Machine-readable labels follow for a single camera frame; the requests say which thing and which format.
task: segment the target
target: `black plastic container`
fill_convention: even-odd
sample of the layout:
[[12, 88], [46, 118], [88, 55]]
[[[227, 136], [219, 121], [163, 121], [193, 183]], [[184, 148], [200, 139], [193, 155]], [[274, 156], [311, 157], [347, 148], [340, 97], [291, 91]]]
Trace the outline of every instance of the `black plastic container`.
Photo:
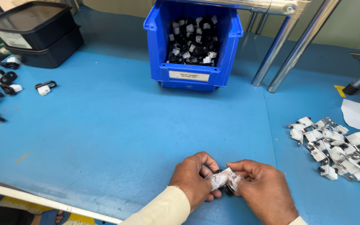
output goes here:
[[56, 68], [65, 62], [84, 43], [79, 30], [80, 27], [75, 27], [63, 38], [44, 50], [19, 49], [8, 47], [7, 45], [5, 45], [5, 48], [25, 65], [50, 69]]
[[34, 1], [0, 14], [0, 38], [6, 46], [43, 50], [76, 24], [67, 4]]

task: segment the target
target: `black rubber foot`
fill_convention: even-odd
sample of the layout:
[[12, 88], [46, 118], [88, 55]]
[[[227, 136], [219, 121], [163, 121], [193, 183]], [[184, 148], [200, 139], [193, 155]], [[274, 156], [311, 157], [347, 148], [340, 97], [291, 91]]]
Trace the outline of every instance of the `black rubber foot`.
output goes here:
[[355, 92], [360, 90], [360, 87], [354, 87], [352, 85], [353, 83], [348, 84], [348, 86], [346, 86], [342, 91], [344, 92], [344, 94], [346, 95], [353, 95], [355, 94]]

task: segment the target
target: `chrome pipe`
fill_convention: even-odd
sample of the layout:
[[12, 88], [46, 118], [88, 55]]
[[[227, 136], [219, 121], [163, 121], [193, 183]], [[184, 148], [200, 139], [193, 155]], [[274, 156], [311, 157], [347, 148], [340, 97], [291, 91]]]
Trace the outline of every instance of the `chrome pipe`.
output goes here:
[[260, 19], [259, 24], [257, 25], [258, 27], [257, 27], [256, 32], [255, 32], [257, 35], [260, 35], [262, 33], [262, 29], [263, 29], [263, 27], [265, 25], [267, 17], [268, 17], [268, 14], [263, 14], [262, 15], [262, 18]]
[[295, 66], [298, 59], [304, 53], [306, 48], [312, 42], [313, 38], [317, 35], [317, 33], [322, 28], [323, 24], [326, 22], [327, 18], [334, 11], [337, 4], [340, 0], [324, 0], [316, 15], [313, 17], [309, 26], [305, 30], [304, 34], [301, 36], [294, 49], [288, 56], [287, 60], [284, 62], [281, 69], [277, 72], [276, 76], [272, 80], [271, 84], [268, 86], [267, 90], [270, 93], [275, 93], [277, 88], [283, 82], [283, 80], [287, 77], [288, 73]]
[[222, 6], [273, 15], [290, 16], [297, 13], [299, 0], [170, 0], [211, 6]]
[[290, 17], [286, 17], [284, 19], [283, 25], [281, 26], [279, 32], [274, 38], [272, 45], [270, 46], [265, 58], [262, 61], [259, 69], [257, 70], [251, 84], [255, 87], [259, 87], [265, 78], [267, 72], [272, 66], [274, 59], [276, 58], [277, 54], [279, 53], [280, 49], [283, 47], [283, 44], [286, 42], [288, 37], [290, 36], [291, 32], [293, 31], [295, 25], [297, 24], [299, 19], [293, 19]]
[[248, 21], [247, 29], [245, 30], [245, 32], [251, 32], [252, 28], [254, 27], [257, 16], [258, 15], [256, 12], [251, 14], [250, 21]]

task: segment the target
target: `hand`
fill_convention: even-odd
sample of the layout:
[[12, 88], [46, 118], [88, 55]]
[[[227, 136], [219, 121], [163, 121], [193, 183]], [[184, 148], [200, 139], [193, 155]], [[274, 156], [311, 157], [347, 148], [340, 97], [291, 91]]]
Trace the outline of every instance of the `hand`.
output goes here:
[[218, 169], [219, 166], [212, 156], [206, 152], [199, 152], [176, 165], [169, 186], [177, 186], [186, 194], [191, 212], [193, 212], [205, 200], [212, 201], [214, 197], [222, 196], [219, 190], [211, 192], [211, 182], [201, 177], [212, 175], [211, 170], [217, 171]]
[[245, 178], [237, 182], [239, 193], [255, 215], [266, 225], [288, 225], [298, 217], [283, 172], [251, 160], [227, 163]]

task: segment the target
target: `stacked containers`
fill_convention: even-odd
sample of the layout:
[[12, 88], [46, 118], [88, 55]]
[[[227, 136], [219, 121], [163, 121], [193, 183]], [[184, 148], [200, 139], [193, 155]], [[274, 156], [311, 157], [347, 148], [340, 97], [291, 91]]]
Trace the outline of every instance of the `stacked containers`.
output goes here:
[[[171, 21], [181, 15], [185, 18], [216, 15], [220, 42], [216, 67], [166, 63]], [[147, 30], [151, 78], [163, 87], [214, 91], [227, 85], [238, 39], [243, 36], [236, 9], [158, 0], [144, 22], [144, 29]]]
[[71, 7], [33, 1], [0, 14], [0, 38], [23, 64], [56, 68], [84, 43]]

